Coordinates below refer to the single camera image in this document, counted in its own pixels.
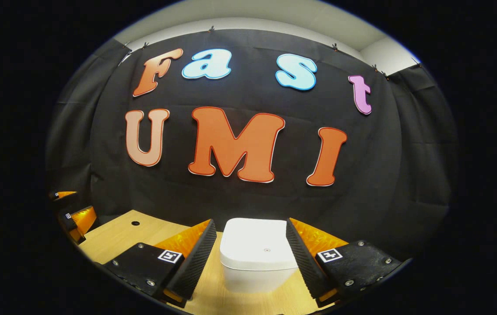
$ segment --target orange letter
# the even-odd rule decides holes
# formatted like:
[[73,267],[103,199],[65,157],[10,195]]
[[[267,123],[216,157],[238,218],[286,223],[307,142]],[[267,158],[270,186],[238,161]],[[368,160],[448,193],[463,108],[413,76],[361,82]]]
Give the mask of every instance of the orange letter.
[[342,143],[346,142],[348,136],[341,130],[325,127],[318,130],[322,139],[320,155],[314,172],[307,177],[307,184],[311,186],[330,186],[334,184],[334,167],[338,160],[338,153]]
[[143,112],[140,110],[131,110],[126,113],[126,148],[128,155],[135,163],[146,167],[152,167],[161,159],[162,151],[162,127],[163,122],[169,117],[170,112],[166,109],[154,109],[149,112],[148,117],[151,121],[151,149],[149,152],[143,152],[140,149],[139,132],[140,121],[143,119]]
[[276,137],[285,126],[282,117],[272,114],[256,114],[248,122],[238,138],[233,134],[225,112],[217,107],[200,107],[192,112],[198,122],[196,155],[188,170],[193,174],[212,176],[215,167],[210,163],[211,151],[221,173],[229,177],[246,154],[244,167],[238,171],[243,181],[270,183],[272,156]]
[[145,69],[141,76],[140,84],[137,86],[132,95],[136,97],[154,90],[157,87],[155,75],[159,74],[159,78],[162,78],[170,67],[170,59],[168,58],[178,59],[182,56],[182,52],[182,49],[178,48],[171,52],[167,52],[166,54],[147,60],[144,63]]

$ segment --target wooden table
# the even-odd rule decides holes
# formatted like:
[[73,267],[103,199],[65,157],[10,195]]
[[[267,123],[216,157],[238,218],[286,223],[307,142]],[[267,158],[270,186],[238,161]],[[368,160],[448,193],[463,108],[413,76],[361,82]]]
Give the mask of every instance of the wooden table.
[[[132,225],[132,221],[138,221],[140,225]],[[188,227],[185,225],[131,210],[87,233],[80,249],[91,260],[106,263],[138,242],[154,245],[186,229]],[[306,315],[331,306],[317,307],[298,269],[281,287],[270,293],[227,291],[223,266],[219,260],[222,234],[217,232],[217,239],[192,300],[186,303],[183,311],[195,315]]]

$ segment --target white lid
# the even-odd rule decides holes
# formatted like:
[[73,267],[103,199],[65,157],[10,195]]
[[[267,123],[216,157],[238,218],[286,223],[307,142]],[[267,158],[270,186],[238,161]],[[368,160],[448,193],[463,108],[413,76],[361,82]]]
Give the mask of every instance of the white lid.
[[237,270],[284,270],[297,267],[285,237],[283,220],[230,219],[221,239],[221,263]]

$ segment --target light blue letter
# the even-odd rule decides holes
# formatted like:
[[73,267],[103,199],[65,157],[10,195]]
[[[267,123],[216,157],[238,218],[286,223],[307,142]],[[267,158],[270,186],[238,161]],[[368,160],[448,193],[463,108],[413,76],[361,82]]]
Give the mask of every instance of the light blue letter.
[[218,79],[226,77],[231,72],[227,67],[231,60],[231,52],[225,49],[209,49],[203,52],[198,52],[192,56],[193,62],[187,64],[182,69],[184,78],[201,78]]
[[277,63],[283,71],[276,72],[276,80],[282,86],[306,91],[316,84],[313,72],[317,71],[317,65],[312,60],[294,54],[283,54],[278,57]]

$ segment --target white box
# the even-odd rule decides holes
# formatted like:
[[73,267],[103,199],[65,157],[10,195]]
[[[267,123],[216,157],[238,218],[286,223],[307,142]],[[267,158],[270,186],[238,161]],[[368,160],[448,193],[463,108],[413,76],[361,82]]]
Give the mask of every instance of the white box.
[[297,269],[283,220],[230,219],[221,239],[226,289],[265,293],[281,286]]

